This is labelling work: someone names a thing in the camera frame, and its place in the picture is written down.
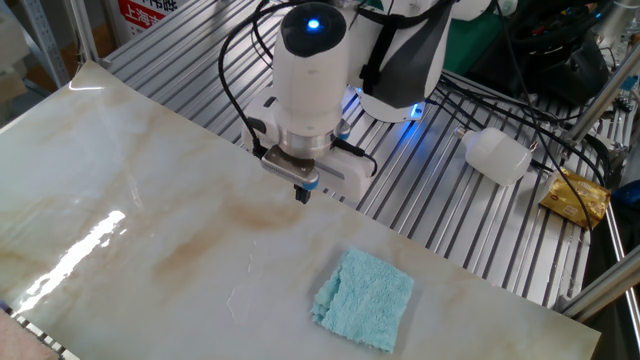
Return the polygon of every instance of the green object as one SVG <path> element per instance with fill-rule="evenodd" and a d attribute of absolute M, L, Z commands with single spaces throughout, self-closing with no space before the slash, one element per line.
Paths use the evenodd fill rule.
<path fill-rule="evenodd" d="M 444 68 L 464 75 L 502 31 L 500 18 L 487 10 L 472 21 L 452 20 Z"/>
<path fill-rule="evenodd" d="M 378 10 L 383 10 L 384 11 L 384 6 L 382 6 L 382 1 L 381 0 L 367 0 L 366 5 L 369 5 L 371 7 L 374 7 Z"/>

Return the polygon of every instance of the red sign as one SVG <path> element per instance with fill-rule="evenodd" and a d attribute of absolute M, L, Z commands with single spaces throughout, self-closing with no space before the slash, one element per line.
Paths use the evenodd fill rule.
<path fill-rule="evenodd" d="M 118 5 L 120 6 L 120 13 L 128 22 L 144 29 L 150 28 L 151 25 L 164 17 L 164 14 L 148 9 L 131 0 L 118 0 Z"/>

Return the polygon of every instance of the cable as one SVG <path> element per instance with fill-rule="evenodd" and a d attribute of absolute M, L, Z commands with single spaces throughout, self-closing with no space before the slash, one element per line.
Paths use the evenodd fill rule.
<path fill-rule="evenodd" d="M 460 106 L 459 104 L 457 104 L 455 101 L 451 100 L 451 98 L 449 98 L 449 96 L 448 96 L 447 94 L 445 94 L 442 90 L 440 90 L 440 89 L 438 89 L 438 88 L 436 88 L 436 90 L 438 90 L 438 92 L 440 93 L 440 95 L 442 95 L 442 97 L 444 98 L 444 100 L 445 100 L 448 104 L 450 104 L 450 105 L 452 105 L 453 107 L 455 107 L 455 108 L 456 108 L 456 110 L 458 110 L 458 112 L 462 113 L 462 114 L 463 114 L 463 115 L 464 115 L 464 116 L 465 116 L 469 121 L 471 121 L 474 125 L 476 125 L 476 126 L 479 128 L 479 130 L 478 130 L 478 131 L 481 131 L 481 130 L 483 130 L 483 129 L 485 129 L 485 128 L 486 128 L 486 126 L 484 126 L 482 123 L 480 123 L 478 120 L 476 120 L 476 119 L 475 119 L 471 114 L 469 114 L 466 110 L 464 110 L 464 109 L 462 108 L 462 106 Z M 439 103 L 437 103 L 437 102 L 435 102 L 435 101 L 433 101 L 433 100 L 430 100 L 430 99 L 425 100 L 425 102 L 426 102 L 427 104 L 432 104 L 432 105 L 440 106 L 440 104 L 439 104 Z M 449 114 L 453 119 L 455 119 L 457 122 L 459 122 L 459 123 L 460 123 L 462 126 L 464 126 L 466 129 L 468 129 L 468 130 L 472 130 L 472 129 L 469 127 L 469 125 L 467 125 L 464 121 L 462 121 L 462 120 L 461 120 L 461 119 L 459 119 L 457 116 L 455 116 L 455 114 L 454 114 L 454 113 L 452 113 L 451 111 L 449 111 L 449 109 L 447 109 L 447 108 L 445 108 L 445 107 L 443 106 L 443 107 L 442 107 L 442 110 L 444 110 L 447 114 Z M 531 166 L 533 166 L 534 168 L 539 169 L 539 170 L 545 170 L 545 171 L 548 171 L 548 172 L 553 172 L 553 169 L 551 169 L 550 167 L 548 167 L 548 166 L 546 166 L 546 165 L 542 164 L 541 162 L 539 162 L 539 161 L 538 161 L 538 160 L 536 160 L 536 159 L 531 159 Z"/>
<path fill-rule="evenodd" d="M 376 159 L 373 158 L 373 156 L 369 155 L 369 154 L 364 154 L 362 155 L 364 158 L 367 158 L 371 161 L 373 161 L 373 172 L 371 173 L 371 177 L 376 176 L 376 174 L 378 173 L 378 162 L 376 161 Z"/>
<path fill-rule="evenodd" d="M 616 71 L 616 69 L 618 69 L 618 66 L 616 66 L 616 58 L 615 56 L 613 56 L 613 50 L 611 49 L 611 46 L 607 46 L 606 48 L 601 48 L 600 50 L 609 50 L 609 53 L 611 54 L 611 61 L 613 62 L 613 65 L 611 66 L 611 71 Z"/>
<path fill-rule="evenodd" d="M 443 74 L 443 75 L 444 76 L 441 78 L 442 82 L 445 85 L 447 85 L 448 87 L 453 87 L 457 92 L 462 93 L 463 95 L 467 95 L 468 97 L 473 98 L 474 100 L 477 100 L 478 102 L 481 102 L 481 103 L 487 103 L 486 101 L 483 101 L 483 100 L 491 99 L 491 100 L 497 100 L 497 101 L 500 101 L 500 102 L 506 102 L 506 103 L 509 103 L 509 104 L 513 104 L 515 106 L 518 106 L 525 115 L 527 115 L 529 117 L 532 117 L 531 114 L 529 113 L 529 109 L 527 108 L 527 105 L 524 104 L 524 103 L 521 103 L 521 102 L 519 102 L 517 100 L 506 99 L 506 98 L 502 98 L 502 97 L 495 96 L 495 95 L 482 94 L 482 93 L 479 93 L 477 91 L 473 91 L 473 90 L 470 90 L 470 89 L 464 89 L 464 88 L 460 87 L 458 84 L 456 84 L 454 81 L 452 81 L 451 79 L 446 77 L 446 74 Z M 542 111 L 542 110 L 535 109 L 535 108 L 534 108 L 534 111 L 538 114 L 538 116 L 544 117 L 544 121 L 545 122 L 561 123 L 561 122 L 565 121 L 565 119 L 558 119 L 558 117 L 556 117 L 555 115 L 553 115 L 553 114 L 551 114 L 549 112 L 546 112 L 546 111 Z"/>
<path fill-rule="evenodd" d="M 269 67 L 269 69 L 273 70 L 273 66 L 271 66 L 271 64 L 262 56 L 262 53 L 260 53 L 260 51 L 256 47 L 256 42 L 255 42 L 255 39 L 253 38 L 253 32 L 251 32 L 251 47 L 256 52 L 256 54 L 258 54 L 258 56 L 260 57 L 260 60 L 262 60 L 262 62 L 265 63 Z"/>
<path fill-rule="evenodd" d="M 249 125 L 249 119 L 247 118 L 247 115 L 245 115 L 244 111 L 242 110 L 242 107 L 240 106 L 240 104 L 238 104 L 238 101 L 233 96 L 233 93 L 229 88 L 229 84 L 227 83 L 227 79 L 224 75 L 224 57 L 227 53 L 227 50 L 229 50 L 229 45 L 231 45 L 231 41 L 233 40 L 233 38 L 235 38 L 240 33 L 240 31 L 242 31 L 242 29 L 244 29 L 248 25 L 252 24 L 253 22 L 257 23 L 257 21 L 260 20 L 263 16 L 272 14 L 280 9 L 301 5 L 301 4 L 305 4 L 313 1 L 314 0 L 290 1 L 287 3 L 273 5 L 265 10 L 255 11 L 253 14 L 251 14 L 250 16 L 242 20 L 240 24 L 238 24 L 236 27 L 231 29 L 231 31 L 229 31 L 227 38 L 224 40 L 224 43 L 220 48 L 220 54 L 218 56 L 218 76 L 220 77 L 220 83 L 222 85 L 222 89 L 224 90 L 225 94 L 227 94 L 227 97 L 229 97 L 229 101 L 231 102 L 231 105 L 233 105 L 233 107 L 238 112 L 238 115 L 240 115 L 240 118 L 242 119 L 242 122 L 244 122 L 244 125 L 247 127 L 249 134 L 251 134 L 251 138 L 253 141 L 253 155 L 259 158 L 264 156 L 267 149 L 260 144 L 260 139 L 258 138 L 258 135 L 256 134 L 253 127 Z"/>
<path fill-rule="evenodd" d="M 502 23 L 502 29 L 503 29 L 504 35 L 506 37 L 507 48 L 509 49 L 509 55 L 511 57 L 511 61 L 513 62 L 513 66 L 516 69 L 516 73 L 518 74 L 518 80 L 520 82 L 520 85 L 522 86 L 522 91 L 524 92 L 524 97 L 525 97 L 525 99 L 527 101 L 527 105 L 529 106 L 529 109 L 531 109 L 531 114 L 534 115 L 534 111 L 533 111 L 534 107 L 533 107 L 533 104 L 531 104 L 531 99 L 529 98 L 529 91 L 527 90 L 526 84 L 524 82 L 524 78 L 522 77 L 522 73 L 520 72 L 520 68 L 518 66 L 518 59 L 516 59 L 516 54 L 513 51 L 513 45 L 511 44 L 511 36 L 509 35 L 509 29 L 507 28 L 507 23 L 504 20 L 504 15 L 502 14 L 502 9 L 500 8 L 500 3 L 498 2 L 498 0 L 492 0 L 492 2 L 495 4 L 496 9 L 498 10 L 498 16 L 500 17 L 500 22 Z M 558 173 L 562 176 L 562 178 L 567 183 L 567 185 L 569 186 L 569 188 L 571 189 L 573 194 L 578 199 L 578 202 L 580 203 L 580 206 L 582 207 L 582 211 L 584 211 L 584 217 L 587 220 L 587 226 L 589 227 L 590 237 L 593 238 L 593 236 L 592 236 L 593 235 L 592 234 L 593 226 L 591 225 L 591 219 L 589 218 L 589 212 L 587 211 L 587 207 L 584 205 L 584 201 L 582 201 L 582 197 L 580 197 L 580 194 L 578 194 L 578 191 L 571 184 L 571 182 L 569 181 L 567 176 L 562 172 L 562 169 L 560 168 L 560 165 L 558 164 L 556 159 L 553 157 L 553 154 L 551 154 L 551 151 L 549 150 L 549 146 L 547 146 L 547 143 L 544 140 L 544 137 L 542 136 L 542 132 L 540 131 L 540 124 L 538 124 L 538 120 L 536 119 L 535 116 L 533 116 L 531 119 L 533 120 L 533 124 L 535 125 L 536 135 L 538 136 L 538 139 L 540 139 L 540 143 L 542 144 L 542 147 L 544 148 L 544 151 L 547 153 L 547 156 L 549 157 L 549 159 L 553 163 L 553 166 L 556 168 L 556 170 L 558 170 Z"/>
<path fill-rule="evenodd" d="M 254 15 L 258 14 L 263 7 L 267 6 L 267 4 L 269 4 L 269 0 L 261 0 L 258 6 L 256 6 L 256 10 L 253 12 Z M 267 44 L 265 44 L 264 40 L 262 40 L 262 35 L 260 35 L 260 31 L 258 30 L 258 19 L 255 19 L 253 21 L 253 34 L 256 35 L 256 39 L 258 40 L 258 43 L 262 47 L 262 50 L 264 50 L 265 55 L 267 55 L 269 59 L 273 60 L 273 54 L 271 53 L 271 50 L 269 50 L 269 47 L 267 46 Z"/>
<path fill-rule="evenodd" d="M 526 119 L 517 116 L 515 114 L 512 114 L 494 104 L 491 104 L 487 101 L 484 101 L 483 99 L 479 98 L 479 97 L 475 97 L 471 94 L 465 93 L 464 90 L 461 87 L 459 87 L 457 84 L 453 84 L 454 88 L 456 91 L 459 91 L 461 93 L 463 93 L 463 95 L 469 97 L 471 100 L 473 100 L 476 103 L 481 104 L 482 106 L 489 108 L 491 110 L 494 110 L 495 112 L 504 115 L 506 117 L 509 117 L 513 120 L 516 120 L 518 122 L 523 123 L 524 125 L 535 129 L 535 124 L 533 124 L 532 122 L 527 121 Z M 463 114 L 465 114 L 465 116 L 467 116 L 466 112 L 464 110 L 461 111 Z M 589 159 L 588 157 L 586 157 L 583 153 L 579 152 L 578 150 L 576 150 L 573 146 L 569 145 L 566 141 L 564 141 L 563 139 L 557 137 L 555 134 L 551 133 L 550 131 L 547 131 L 545 129 L 539 129 L 544 135 L 546 135 L 547 137 L 549 137 L 551 140 L 557 142 L 558 144 L 560 144 L 561 146 L 563 146 L 564 148 L 566 148 L 567 150 L 571 151 L 572 153 L 574 153 L 576 156 L 578 156 L 582 161 L 584 161 L 587 166 L 589 166 L 594 174 L 596 175 L 596 177 L 598 178 L 598 181 L 600 182 L 600 185 L 605 186 L 606 181 L 605 181 L 605 177 L 600 173 L 600 171 L 598 170 L 598 167 L 591 161 L 591 159 Z M 609 161 L 608 157 L 602 158 L 601 159 L 604 162 Z"/>

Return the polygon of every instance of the blue led light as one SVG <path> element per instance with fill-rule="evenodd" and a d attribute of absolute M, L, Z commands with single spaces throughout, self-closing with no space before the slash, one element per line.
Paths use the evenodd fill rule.
<path fill-rule="evenodd" d="M 315 30 L 317 28 L 320 27 L 320 21 L 316 20 L 316 19 L 311 19 L 309 20 L 309 22 L 307 23 L 307 27 L 309 29 Z"/>
<path fill-rule="evenodd" d="M 417 117 L 422 115 L 422 109 L 418 109 L 418 106 L 420 106 L 420 103 L 417 103 L 415 105 L 413 105 L 413 108 L 411 109 L 411 117 Z"/>
<path fill-rule="evenodd" d="M 319 31 L 321 31 L 323 28 L 322 24 L 320 24 L 320 20 L 318 19 L 311 19 L 309 21 L 307 21 L 307 32 L 308 33 L 317 33 Z"/>

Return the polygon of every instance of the white plastic bottle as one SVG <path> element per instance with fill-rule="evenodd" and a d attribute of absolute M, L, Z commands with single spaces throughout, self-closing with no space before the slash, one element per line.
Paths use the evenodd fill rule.
<path fill-rule="evenodd" d="M 498 129 L 458 128 L 457 134 L 467 147 L 469 165 L 502 186 L 518 181 L 531 163 L 531 151 Z"/>

